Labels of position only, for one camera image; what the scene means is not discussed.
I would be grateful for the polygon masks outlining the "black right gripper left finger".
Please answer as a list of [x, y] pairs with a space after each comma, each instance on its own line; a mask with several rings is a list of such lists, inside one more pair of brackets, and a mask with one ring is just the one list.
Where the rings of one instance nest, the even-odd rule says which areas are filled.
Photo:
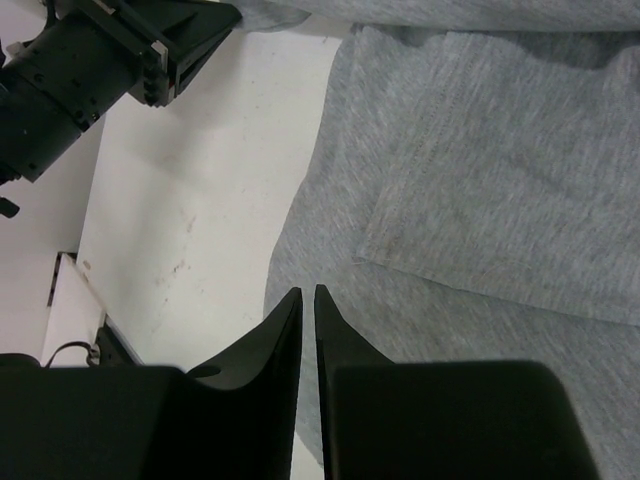
[[286, 479], [302, 296], [189, 371], [1, 358], [5, 479]]

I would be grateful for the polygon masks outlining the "grey tank top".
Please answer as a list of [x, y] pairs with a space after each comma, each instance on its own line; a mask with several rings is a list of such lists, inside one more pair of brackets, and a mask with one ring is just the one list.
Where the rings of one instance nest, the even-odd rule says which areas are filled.
[[296, 430], [322, 455], [313, 293], [396, 361], [525, 358], [601, 475], [639, 475], [639, 5], [241, 1], [242, 26], [351, 30], [274, 248], [304, 293]]

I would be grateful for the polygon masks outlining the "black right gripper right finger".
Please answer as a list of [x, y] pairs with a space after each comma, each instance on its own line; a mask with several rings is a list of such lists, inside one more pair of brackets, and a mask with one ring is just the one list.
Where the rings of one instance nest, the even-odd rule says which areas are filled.
[[314, 298], [329, 479], [595, 479], [565, 388], [533, 361], [395, 363]]

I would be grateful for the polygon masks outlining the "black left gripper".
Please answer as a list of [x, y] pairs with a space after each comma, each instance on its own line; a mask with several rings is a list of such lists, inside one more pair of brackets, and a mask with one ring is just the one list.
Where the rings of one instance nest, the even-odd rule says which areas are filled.
[[180, 95], [241, 21], [215, 1], [48, 1], [1, 68], [1, 180], [36, 181], [124, 95]]

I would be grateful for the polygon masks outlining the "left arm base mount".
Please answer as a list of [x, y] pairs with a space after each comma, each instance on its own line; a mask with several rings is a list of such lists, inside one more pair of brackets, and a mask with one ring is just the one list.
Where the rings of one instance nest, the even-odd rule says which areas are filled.
[[57, 368], [55, 361], [62, 352], [69, 349], [81, 349], [84, 352], [84, 357], [80, 362], [82, 367], [139, 366], [143, 364], [142, 360], [109, 318], [98, 328], [93, 342], [82, 340], [66, 342], [46, 357], [43, 367]]

